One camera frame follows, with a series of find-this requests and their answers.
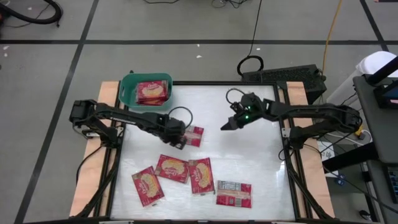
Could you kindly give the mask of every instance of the black metal frame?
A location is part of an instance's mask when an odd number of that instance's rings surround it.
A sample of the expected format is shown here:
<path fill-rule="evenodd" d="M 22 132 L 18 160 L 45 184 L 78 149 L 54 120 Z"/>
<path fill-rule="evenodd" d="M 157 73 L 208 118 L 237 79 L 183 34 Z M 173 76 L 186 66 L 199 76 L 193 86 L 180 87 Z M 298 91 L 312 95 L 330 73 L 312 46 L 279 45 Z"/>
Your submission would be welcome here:
<path fill-rule="evenodd" d="M 232 81 L 232 82 L 196 82 L 196 81 L 177 81 L 174 82 L 173 85 L 212 85 L 212 86 L 225 86 L 225 85 L 237 85 L 237 86 L 259 86 L 259 85 L 266 85 L 266 86 L 272 86 L 274 89 L 274 94 L 275 94 L 275 100 L 276 101 L 280 101 L 280 96 L 279 96 L 279 87 L 281 87 L 280 89 L 283 91 L 284 94 L 284 100 L 286 104 L 290 104 L 289 101 L 289 94 L 287 92 L 287 88 L 285 85 L 281 85 L 281 83 L 244 83 L 244 82 L 239 82 L 239 81 Z M 116 99 L 115 102 L 115 106 L 119 106 L 120 102 L 118 100 L 118 98 Z M 289 119 L 289 124 L 290 126 L 294 125 L 294 122 L 292 119 Z M 284 121 L 283 120 L 279 120 L 279 125 L 281 128 L 284 128 Z M 121 150 L 123 145 L 120 145 L 117 149 L 116 149 L 116 156 L 115 156 L 115 163 L 117 163 L 117 166 L 119 167 L 119 162 L 120 162 L 120 154 L 121 154 Z M 284 155 L 285 155 L 285 159 L 286 162 L 291 162 L 291 158 L 289 155 L 289 143 L 285 140 L 282 139 L 282 144 L 283 144 L 283 148 L 284 148 Z M 300 151 L 295 151 L 295 158 L 296 158 L 296 162 L 297 162 L 297 168 L 298 168 L 298 174 L 301 178 L 301 180 L 305 183 L 305 176 L 304 176 L 304 172 L 303 172 L 303 165 L 302 165 L 302 160 L 300 157 Z M 108 170 L 108 166 L 109 166 L 109 159 L 111 157 L 111 150 L 107 149 L 107 153 L 106 153 L 106 157 L 104 158 L 104 164 L 103 164 L 103 168 L 102 168 L 102 174 L 101 174 L 101 180 L 100 183 L 102 183 L 106 171 Z M 116 186 L 116 178 L 118 176 L 118 169 L 116 170 L 116 175 L 114 176 L 113 180 L 111 181 L 111 186 L 109 189 L 109 199 L 108 199 L 108 204 L 106 206 L 106 213 L 104 217 L 99 217 L 99 208 L 101 206 L 101 200 L 97 203 L 96 207 L 95 207 L 95 212 L 94 212 L 94 217 L 89 217 L 89 218 L 72 218 L 72 219 L 68 219 L 68 220 L 55 220 L 55 221 L 46 221 L 46 222 L 36 222 L 35 224 L 47 224 L 47 223 L 58 223 L 58 224 L 97 224 L 99 222 L 104 222 L 104 221 L 111 221 L 109 216 L 111 213 L 111 209 L 112 209 L 112 204 L 113 204 L 113 197 L 114 197 L 114 188 Z M 313 219 L 312 218 L 312 209 L 309 205 L 309 202 L 305 200 L 305 210 L 306 210 L 306 214 L 308 217 L 310 218 L 302 218 L 300 217 L 300 210 L 299 210 L 299 205 L 298 205 L 298 201 L 297 201 L 297 191 L 295 188 L 295 182 L 293 180 L 293 178 L 291 178 L 291 176 L 288 175 L 288 179 L 289 179 L 289 187 L 290 187 L 290 193 L 292 196 L 292 205 L 293 205 L 293 210 L 294 210 L 294 215 L 295 215 L 295 219 L 296 222 L 300 222 L 300 223 L 336 223 L 336 224 L 355 224 L 355 222 L 341 222 L 338 220 L 319 220 L 319 219 Z M 172 221 L 172 220 L 164 220 L 164 221 L 145 221 L 145 220 L 139 220 L 139 221 L 134 221 L 134 223 L 198 223 L 195 221 Z M 247 222 L 215 222 L 215 221 L 208 221 L 207 223 L 272 223 L 272 222 L 255 222 L 254 220 L 248 220 Z"/>

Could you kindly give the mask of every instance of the white table surface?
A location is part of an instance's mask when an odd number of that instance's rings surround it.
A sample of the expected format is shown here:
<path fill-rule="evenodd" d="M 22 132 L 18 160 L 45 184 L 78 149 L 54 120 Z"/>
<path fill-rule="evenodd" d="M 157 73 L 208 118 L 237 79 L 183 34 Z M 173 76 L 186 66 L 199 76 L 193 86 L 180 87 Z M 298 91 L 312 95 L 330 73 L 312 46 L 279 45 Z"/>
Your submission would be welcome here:
<path fill-rule="evenodd" d="M 232 87 L 260 98 L 275 100 L 272 86 L 173 86 L 173 107 L 186 106 L 193 113 L 193 125 L 205 129 L 201 146 L 181 151 L 157 137 L 127 125 L 111 211 L 113 219 L 134 220 L 294 220 L 292 198 L 285 165 L 278 159 L 282 149 L 278 122 L 258 120 L 236 131 L 220 131 L 234 115 L 225 100 Z M 241 94 L 232 91 L 231 101 Z M 184 110 L 172 116 L 189 122 Z M 215 195 L 192 195 L 186 184 L 159 177 L 165 197 L 156 206 L 142 207 L 132 175 L 156 167 L 161 154 L 183 160 L 210 157 L 213 177 L 252 184 L 252 208 L 216 205 Z"/>

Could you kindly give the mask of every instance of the table leg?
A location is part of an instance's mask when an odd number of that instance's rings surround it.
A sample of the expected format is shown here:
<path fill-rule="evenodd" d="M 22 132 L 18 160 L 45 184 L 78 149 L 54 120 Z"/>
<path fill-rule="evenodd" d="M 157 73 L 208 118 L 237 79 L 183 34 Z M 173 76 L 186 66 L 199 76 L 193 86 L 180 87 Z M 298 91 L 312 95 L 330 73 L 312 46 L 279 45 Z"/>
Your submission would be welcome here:
<path fill-rule="evenodd" d="M 376 148 L 373 142 L 367 143 L 364 146 L 357 147 L 351 151 L 335 156 L 331 159 L 327 159 L 322 162 L 324 168 L 328 169 L 330 172 L 342 169 L 344 167 L 359 164 L 361 162 L 366 162 L 371 159 L 378 159 Z"/>

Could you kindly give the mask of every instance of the wooden board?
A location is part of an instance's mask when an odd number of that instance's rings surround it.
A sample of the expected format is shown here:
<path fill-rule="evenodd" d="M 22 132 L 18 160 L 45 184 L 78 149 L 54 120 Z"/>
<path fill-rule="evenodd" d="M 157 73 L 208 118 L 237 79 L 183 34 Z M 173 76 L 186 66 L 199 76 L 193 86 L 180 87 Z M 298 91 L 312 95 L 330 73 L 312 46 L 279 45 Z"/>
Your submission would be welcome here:
<path fill-rule="evenodd" d="M 303 83 L 301 82 L 288 82 L 288 94 L 291 105 L 307 105 L 307 97 Z M 103 82 L 98 102 L 107 103 L 108 105 L 114 105 L 116 95 L 118 91 L 118 82 Z M 107 125 L 110 125 L 110 121 L 104 121 Z M 296 118 L 294 119 L 296 126 L 306 127 L 312 124 L 310 118 Z M 306 144 L 318 148 L 317 141 L 309 139 Z M 99 139 L 90 139 L 87 142 L 85 157 L 98 148 L 100 145 Z M 331 205 L 330 194 L 326 183 L 326 178 L 323 173 L 322 162 L 319 153 L 304 147 L 301 151 L 303 169 L 305 173 L 305 179 L 307 181 L 307 187 L 315 200 L 322 206 L 322 208 L 334 217 L 333 207 Z M 101 149 L 92 158 L 86 161 L 85 165 L 81 168 L 79 182 L 76 187 L 75 197 L 73 199 L 70 215 L 76 215 L 83 207 L 90 201 L 93 194 L 98 188 L 100 182 L 101 170 L 104 161 L 105 148 Z M 108 201 L 109 189 L 104 193 L 103 203 L 101 204 L 100 215 L 105 214 L 106 202 Z M 298 205 L 300 208 L 300 216 L 305 217 L 305 207 L 303 203 L 303 196 L 301 191 L 297 188 Z"/>

